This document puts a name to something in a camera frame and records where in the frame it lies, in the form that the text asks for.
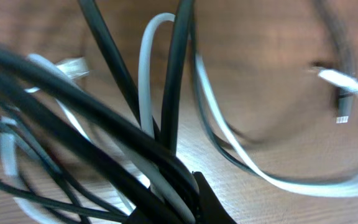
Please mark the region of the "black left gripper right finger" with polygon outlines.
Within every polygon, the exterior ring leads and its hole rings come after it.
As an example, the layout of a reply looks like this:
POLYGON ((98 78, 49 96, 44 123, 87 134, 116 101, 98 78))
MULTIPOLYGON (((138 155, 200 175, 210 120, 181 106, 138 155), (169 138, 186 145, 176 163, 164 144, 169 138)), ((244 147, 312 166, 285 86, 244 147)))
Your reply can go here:
POLYGON ((225 211, 204 175, 201 172, 194 172, 193 176, 200 190, 196 222, 201 224, 236 224, 236 221, 225 211))

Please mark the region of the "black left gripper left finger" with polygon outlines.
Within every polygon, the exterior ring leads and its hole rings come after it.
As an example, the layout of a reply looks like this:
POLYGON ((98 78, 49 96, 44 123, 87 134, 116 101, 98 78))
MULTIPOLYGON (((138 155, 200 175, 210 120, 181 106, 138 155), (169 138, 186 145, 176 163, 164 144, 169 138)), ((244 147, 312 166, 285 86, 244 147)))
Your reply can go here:
POLYGON ((126 224, 153 224, 141 210, 136 208, 127 218, 126 224))

